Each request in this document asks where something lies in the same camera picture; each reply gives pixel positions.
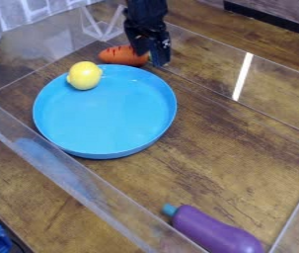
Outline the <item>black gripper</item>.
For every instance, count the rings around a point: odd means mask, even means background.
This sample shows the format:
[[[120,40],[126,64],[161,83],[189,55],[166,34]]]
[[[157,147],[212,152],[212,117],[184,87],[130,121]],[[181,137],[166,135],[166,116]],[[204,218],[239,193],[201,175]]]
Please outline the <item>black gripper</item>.
[[[137,56],[149,51],[153,66],[164,66],[169,62],[170,40],[165,30],[165,0],[125,0],[124,31]]]

